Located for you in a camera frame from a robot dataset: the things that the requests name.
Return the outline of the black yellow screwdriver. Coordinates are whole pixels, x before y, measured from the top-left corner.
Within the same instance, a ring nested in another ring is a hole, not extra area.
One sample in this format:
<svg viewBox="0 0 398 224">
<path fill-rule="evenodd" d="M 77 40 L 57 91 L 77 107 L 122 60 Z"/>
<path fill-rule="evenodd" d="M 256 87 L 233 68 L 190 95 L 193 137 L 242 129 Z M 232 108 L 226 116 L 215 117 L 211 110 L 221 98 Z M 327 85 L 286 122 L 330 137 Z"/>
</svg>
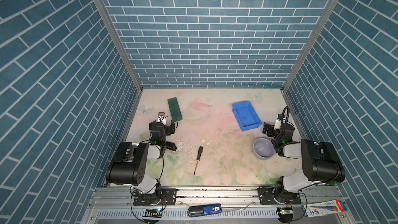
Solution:
<svg viewBox="0 0 398 224">
<path fill-rule="evenodd" d="M 198 163 L 199 163 L 199 161 L 200 161 L 200 159 L 201 159 L 202 153 L 203 153 L 203 146 L 200 146 L 199 149 L 198 149 L 197 162 L 196 162 L 196 164 L 195 164 L 195 169 L 194 169 L 193 175 L 196 174 L 197 167 L 198 167 Z"/>
</svg>

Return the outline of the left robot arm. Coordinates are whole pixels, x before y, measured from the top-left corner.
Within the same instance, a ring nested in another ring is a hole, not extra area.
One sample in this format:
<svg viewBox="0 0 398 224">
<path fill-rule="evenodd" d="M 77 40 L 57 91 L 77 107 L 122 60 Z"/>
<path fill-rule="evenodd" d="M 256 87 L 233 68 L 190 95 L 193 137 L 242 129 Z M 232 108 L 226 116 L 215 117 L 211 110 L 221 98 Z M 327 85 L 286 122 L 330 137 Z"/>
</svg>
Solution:
<svg viewBox="0 0 398 224">
<path fill-rule="evenodd" d="M 121 142 L 115 151 L 106 172 L 106 182 L 119 186 L 129 186 L 131 205 L 155 206 L 175 205 L 177 189 L 163 189 L 160 179 L 164 172 L 162 166 L 158 178 L 146 173 L 149 159 L 160 159 L 164 164 L 165 151 L 176 151 L 177 146 L 166 138 L 175 133 L 178 123 L 171 121 L 167 125 L 163 120 L 149 124 L 149 139 L 138 144 Z"/>
</svg>

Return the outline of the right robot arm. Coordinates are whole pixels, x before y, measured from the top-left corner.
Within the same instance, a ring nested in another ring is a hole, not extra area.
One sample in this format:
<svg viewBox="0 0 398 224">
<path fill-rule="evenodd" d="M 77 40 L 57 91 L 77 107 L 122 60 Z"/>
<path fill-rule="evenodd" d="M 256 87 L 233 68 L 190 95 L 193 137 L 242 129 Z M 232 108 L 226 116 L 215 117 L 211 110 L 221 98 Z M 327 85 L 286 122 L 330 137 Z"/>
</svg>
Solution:
<svg viewBox="0 0 398 224">
<path fill-rule="evenodd" d="M 263 124 L 263 133 L 271 138 L 267 146 L 255 141 L 254 151 L 260 158 L 277 155 L 298 159 L 302 167 L 289 176 L 281 176 L 273 186 L 258 188 L 260 204 L 300 204 L 304 190 L 319 185 L 331 185 L 345 180 L 342 162 L 331 143 L 301 139 L 294 141 L 295 127 L 286 122 Z"/>
</svg>

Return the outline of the blue plastic bin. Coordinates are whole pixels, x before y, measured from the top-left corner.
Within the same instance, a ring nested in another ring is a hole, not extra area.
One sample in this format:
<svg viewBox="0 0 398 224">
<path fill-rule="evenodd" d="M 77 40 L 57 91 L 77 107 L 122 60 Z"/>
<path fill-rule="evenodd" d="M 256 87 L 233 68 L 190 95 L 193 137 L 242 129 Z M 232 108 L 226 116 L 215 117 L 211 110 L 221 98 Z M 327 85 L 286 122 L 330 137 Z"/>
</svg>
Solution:
<svg viewBox="0 0 398 224">
<path fill-rule="evenodd" d="M 256 129 L 262 124 L 250 101 L 235 103 L 232 105 L 232 109 L 242 131 Z"/>
</svg>

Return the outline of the grey bowl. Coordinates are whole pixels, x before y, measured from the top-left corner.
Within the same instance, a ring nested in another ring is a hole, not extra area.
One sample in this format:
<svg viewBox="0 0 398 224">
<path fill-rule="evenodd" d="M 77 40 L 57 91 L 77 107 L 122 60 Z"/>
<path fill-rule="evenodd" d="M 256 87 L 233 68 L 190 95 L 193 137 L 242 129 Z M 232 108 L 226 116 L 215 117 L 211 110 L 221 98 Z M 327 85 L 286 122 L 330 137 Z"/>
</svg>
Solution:
<svg viewBox="0 0 398 224">
<path fill-rule="evenodd" d="M 268 160 L 275 154 L 272 142 L 266 138 L 256 139 L 252 147 L 255 157 L 260 160 Z"/>
</svg>

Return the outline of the green sponge pad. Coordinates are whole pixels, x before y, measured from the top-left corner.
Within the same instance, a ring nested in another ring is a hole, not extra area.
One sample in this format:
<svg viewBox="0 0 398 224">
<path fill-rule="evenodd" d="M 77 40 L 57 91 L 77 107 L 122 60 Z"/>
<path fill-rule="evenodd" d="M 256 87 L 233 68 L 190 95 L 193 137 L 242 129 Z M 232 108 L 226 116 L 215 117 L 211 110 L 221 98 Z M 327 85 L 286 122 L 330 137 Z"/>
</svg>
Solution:
<svg viewBox="0 0 398 224">
<path fill-rule="evenodd" d="M 172 120 L 174 122 L 179 122 L 179 121 L 183 120 L 182 113 L 181 113 L 177 98 L 176 97 L 170 98 L 167 100 L 167 102 L 169 105 Z"/>
</svg>

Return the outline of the white printed package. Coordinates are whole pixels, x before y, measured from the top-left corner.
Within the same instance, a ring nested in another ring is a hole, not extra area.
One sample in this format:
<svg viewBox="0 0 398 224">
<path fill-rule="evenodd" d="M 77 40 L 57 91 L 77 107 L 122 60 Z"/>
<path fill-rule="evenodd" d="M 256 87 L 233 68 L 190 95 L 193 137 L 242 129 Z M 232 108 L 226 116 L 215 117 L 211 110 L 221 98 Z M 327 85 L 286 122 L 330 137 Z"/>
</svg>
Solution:
<svg viewBox="0 0 398 224">
<path fill-rule="evenodd" d="M 321 203 L 306 204 L 302 207 L 305 217 L 321 217 L 347 211 L 346 206 L 340 200 L 332 200 Z"/>
</svg>

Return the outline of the blue black handheld device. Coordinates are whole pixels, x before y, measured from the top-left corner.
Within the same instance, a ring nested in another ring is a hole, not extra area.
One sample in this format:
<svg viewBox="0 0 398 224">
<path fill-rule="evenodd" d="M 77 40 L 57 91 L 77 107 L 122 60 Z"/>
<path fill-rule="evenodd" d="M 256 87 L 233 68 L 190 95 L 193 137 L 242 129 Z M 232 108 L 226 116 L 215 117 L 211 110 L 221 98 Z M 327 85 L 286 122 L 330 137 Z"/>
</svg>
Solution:
<svg viewBox="0 0 398 224">
<path fill-rule="evenodd" d="M 221 204 L 197 205 L 188 208 L 188 216 L 191 218 L 220 214 L 222 212 Z"/>
</svg>

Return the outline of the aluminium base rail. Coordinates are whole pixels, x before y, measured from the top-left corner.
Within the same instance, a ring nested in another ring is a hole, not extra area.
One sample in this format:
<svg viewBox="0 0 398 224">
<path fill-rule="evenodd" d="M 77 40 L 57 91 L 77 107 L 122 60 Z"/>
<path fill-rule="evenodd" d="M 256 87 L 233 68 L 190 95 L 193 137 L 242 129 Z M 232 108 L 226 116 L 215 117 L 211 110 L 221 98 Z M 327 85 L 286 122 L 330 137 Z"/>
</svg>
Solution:
<svg viewBox="0 0 398 224">
<path fill-rule="evenodd" d="M 131 205 L 129 187 L 96 188 L 83 217 L 84 224 L 352 224 L 346 211 L 321 217 L 305 217 L 306 204 L 342 200 L 336 186 L 304 190 L 300 204 L 260 204 L 260 186 L 171 186 L 177 189 L 175 205 Z M 221 204 L 220 214 L 191 218 L 188 208 Z"/>
</svg>

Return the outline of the right aluminium corner post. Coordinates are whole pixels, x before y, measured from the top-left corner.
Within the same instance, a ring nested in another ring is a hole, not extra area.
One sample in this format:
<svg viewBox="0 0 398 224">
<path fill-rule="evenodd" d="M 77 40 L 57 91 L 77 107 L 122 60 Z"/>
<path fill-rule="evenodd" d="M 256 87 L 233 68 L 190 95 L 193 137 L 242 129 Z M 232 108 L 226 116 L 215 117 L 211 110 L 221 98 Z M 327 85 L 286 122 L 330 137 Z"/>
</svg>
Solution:
<svg viewBox="0 0 398 224">
<path fill-rule="evenodd" d="M 332 14 L 333 10 L 335 9 L 335 7 L 337 6 L 338 2 L 339 2 L 339 0 L 328 0 L 327 4 L 325 5 L 325 8 L 324 8 L 322 14 L 320 15 L 313 31 L 309 35 L 309 38 L 308 38 L 306 44 L 303 46 L 303 49 L 302 49 L 300 55 L 298 56 L 296 63 L 292 67 L 292 70 L 289 73 L 288 78 L 284 82 L 283 89 L 282 89 L 282 92 L 284 94 L 287 94 L 288 89 L 292 85 L 294 78 L 298 74 L 301 66 L 304 64 L 309 52 L 313 48 L 317 38 L 319 37 L 321 31 L 325 27 L 329 17 L 331 16 L 331 14 Z"/>
</svg>

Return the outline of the aluminium corner post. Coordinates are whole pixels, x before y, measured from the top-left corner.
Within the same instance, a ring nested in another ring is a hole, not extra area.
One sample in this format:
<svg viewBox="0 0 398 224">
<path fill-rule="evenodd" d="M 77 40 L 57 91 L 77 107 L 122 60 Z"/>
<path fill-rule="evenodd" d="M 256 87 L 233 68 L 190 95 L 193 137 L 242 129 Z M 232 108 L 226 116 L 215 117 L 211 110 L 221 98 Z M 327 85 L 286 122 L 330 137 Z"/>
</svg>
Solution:
<svg viewBox="0 0 398 224">
<path fill-rule="evenodd" d="M 101 17 L 106 29 L 109 32 L 109 35 L 110 35 L 119 55 L 121 57 L 121 60 L 124 64 L 124 66 L 127 69 L 128 74 L 130 75 L 130 78 L 132 79 L 133 84 L 137 88 L 137 91 L 139 93 L 141 93 L 143 91 L 143 89 L 140 84 L 140 81 L 139 81 L 137 75 L 135 74 L 135 72 L 133 71 L 129 57 L 127 56 L 125 48 L 123 47 L 123 44 L 120 40 L 120 37 L 117 33 L 117 30 L 112 22 L 112 19 L 106 9 L 106 6 L 105 6 L 103 0 L 92 0 L 92 1 Z"/>
<path fill-rule="evenodd" d="M 292 85 L 294 78 L 298 74 L 301 66 L 304 64 L 309 52 L 313 48 L 317 38 L 319 37 L 321 31 L 325 27 L 329 17 L 331 16 L 331 14 L 332 14 L 333 10 L 335 9 L 335 7 L 337 6 L 338 2 L 339 2 L 339 0 L 328 0 L 327 4 L 325 5 L 325 8 L 324 8 L 322 14 L 320 15 L 313 31 L 309 35 L 309 38 L 308 38 L 306 44 L 303 46 L 303 49 L 302 49 L 300 55 L 298 56 L 296 63 L 292 67 L 292 70 L 289 73 L 288 78 L 284 82 L 283 89 L 282 89 L 282 92 L 284 94 L 287 94 L 288 89 Z"/>
</svg>

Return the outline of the left aluminium corner post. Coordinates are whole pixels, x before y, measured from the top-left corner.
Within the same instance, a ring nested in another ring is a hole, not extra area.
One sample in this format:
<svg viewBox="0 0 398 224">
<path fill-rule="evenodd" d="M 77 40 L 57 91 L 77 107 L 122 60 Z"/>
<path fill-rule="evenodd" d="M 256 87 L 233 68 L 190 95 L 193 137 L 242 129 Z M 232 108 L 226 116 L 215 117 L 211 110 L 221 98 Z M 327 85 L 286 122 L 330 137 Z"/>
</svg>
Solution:
<svg viewBox="0 0 398 224">
<path fill-rule="evenodd" d="M 135 74 L 135 72 L 133 71 L 129 57 L 127 56 L 125 48 L 123 47 L 123 44 L 120 40 L 120 37 L 117 33 L 117 30 L 112 22 L 112 19 L 106 9 L 106 6 L 105 6 L 103 0 L 92 0 L 92 1 L 101 17 L 106 29 L 109 32 L 109 35 L 110 35 L 119 55 L 121 57 L 121 60 L 124 64 L 124 66 L 127 69 L 128 74 L 130 75 L 130 78 L 132 79 L 133 84 L 137 88 L 137 91 L 139 93 L 141 93 L 143 91 L 143 89 L 140 84 L 140 81 L 139 81 L 137 75 Z"/>
</svg>

